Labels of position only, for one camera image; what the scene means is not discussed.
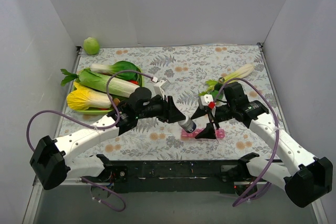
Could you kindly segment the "pink weekly pill organizer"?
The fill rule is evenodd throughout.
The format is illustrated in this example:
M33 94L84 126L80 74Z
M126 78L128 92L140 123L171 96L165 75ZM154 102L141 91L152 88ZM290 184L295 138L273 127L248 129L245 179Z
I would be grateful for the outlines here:
M186 132L185 130L181 130L181 139L189 139L194 138L203 130L204 128L197 128L192 133ZM215 131L215 139L222 140L225 137L225 131L223 129L219 129Z

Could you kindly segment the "white pill bottle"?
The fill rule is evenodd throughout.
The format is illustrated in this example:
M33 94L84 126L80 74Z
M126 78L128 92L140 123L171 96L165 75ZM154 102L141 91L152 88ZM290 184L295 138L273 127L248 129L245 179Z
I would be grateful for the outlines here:
M188 116L178 122L179 126L187 133L193 133L196 129L196 124Z

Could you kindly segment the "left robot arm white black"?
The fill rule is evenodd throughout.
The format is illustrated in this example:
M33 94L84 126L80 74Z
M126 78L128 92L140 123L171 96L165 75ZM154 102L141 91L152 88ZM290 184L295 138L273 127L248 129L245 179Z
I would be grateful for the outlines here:
M120 102L116 110L87 128L55 139L41 138L29 163L45 190L59 186L67 178L89 176L106 182L112 175L108 159L100 154L81 158L80 154L135 128L139 119L146 118L157 118L164 123L186 120L171 96L153 97L149 89L140 87Z

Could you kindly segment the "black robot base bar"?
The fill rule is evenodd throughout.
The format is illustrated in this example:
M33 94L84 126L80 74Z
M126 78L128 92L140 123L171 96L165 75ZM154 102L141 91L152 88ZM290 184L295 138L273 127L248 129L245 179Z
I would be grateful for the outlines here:
M233 194L236 185L255 178L238 167L237 160L109 161L94 183L112 183L118 194L143 192L219 192Z

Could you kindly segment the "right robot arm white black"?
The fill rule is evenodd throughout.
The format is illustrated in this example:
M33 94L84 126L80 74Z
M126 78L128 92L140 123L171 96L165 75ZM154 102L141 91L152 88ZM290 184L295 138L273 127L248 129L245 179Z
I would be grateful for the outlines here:
M306 207L332 190L333 165L326 158L317 158L300 146L278 125L273 110L261 102L249 101L240 83L224 86L226 104L217 106L212 95L205 94L198 100L192 118L208 115L209 123L196 138L215 139L219 123L235 119L257 134L283 165L265 160L256 153L243 156L238 161L237 173L242 180L253 177L263 179L283 189L298 207Z

